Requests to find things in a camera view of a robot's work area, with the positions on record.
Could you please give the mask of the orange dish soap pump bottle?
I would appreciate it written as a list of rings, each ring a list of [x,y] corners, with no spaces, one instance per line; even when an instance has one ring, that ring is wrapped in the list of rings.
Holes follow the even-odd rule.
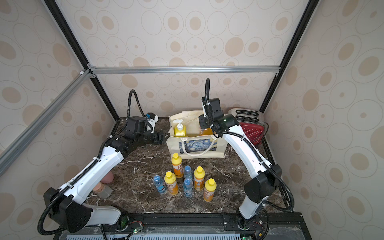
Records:
[[[201,136],[213,135],[213,131],[212,131],[211,128],[208,128],[208,129],[201,129],[201,130],[200,130],[200,135],[201,135]]]

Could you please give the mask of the yellow dish soap pump bottle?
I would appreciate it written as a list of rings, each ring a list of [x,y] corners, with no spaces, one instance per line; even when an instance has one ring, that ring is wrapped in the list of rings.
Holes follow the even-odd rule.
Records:
[[[187,127],[183,125],[182,119],[176,119],[173,121],[175,124],[174,135],[175,137],[185,137],[187,135]]]

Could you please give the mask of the cream starry night shopping bag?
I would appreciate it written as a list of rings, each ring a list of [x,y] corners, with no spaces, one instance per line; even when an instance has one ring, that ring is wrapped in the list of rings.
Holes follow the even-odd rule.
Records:
[[[227,142],[222,138],[215,138],[214,135],[201,135],[199,116],[203,111],[183,111],[179,114],[169,116],[170,137],[167,139],[168,150],[171,154],[177,153],[182,159],[197,158],[224,158]],[[175,120],[182,120],[186,127],[185,137],[177,137]]]

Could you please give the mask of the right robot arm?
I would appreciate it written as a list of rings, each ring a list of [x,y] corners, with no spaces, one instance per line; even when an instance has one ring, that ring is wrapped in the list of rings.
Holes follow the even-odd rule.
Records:
[[[246,193],[243,203],[237,211],[237,224],[241,230],[251,227],[255,216],[269,205],[276,210],[290,213],[295,206],[294,196],[282,179],[282,169],[272,165],[251,143],[240,123],[233,115],[225,115],[218,98],[210,98],[210,79],[206,79],[205,96],[202,97],[203,114],[199,116],[202,129],[212,129],[214,136],[223,138],[229,143],[246,166],[252,178],[245,184]],[[288,206],[279,207],[268,201],[268,197],[281,186],[288,195]]]

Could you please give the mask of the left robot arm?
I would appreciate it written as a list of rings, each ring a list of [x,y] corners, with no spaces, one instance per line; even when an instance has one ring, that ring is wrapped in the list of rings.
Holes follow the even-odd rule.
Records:
[[[123,231],[129,225],[125,210],[114,206],[91,206],[85,203],[90,192],[116,165],[126,159],[138,147],[163,145],[169,138],[164,131],[156,131],[158,116],[154,113],[127,117],[122,129],[108,136],[96,157],[75,177],[58,189],[49,188],[44,193],[46,209],[43,211],[37,231],[40,235],[55,235],[62,231],[76,233],[84,227],[109,225]]]

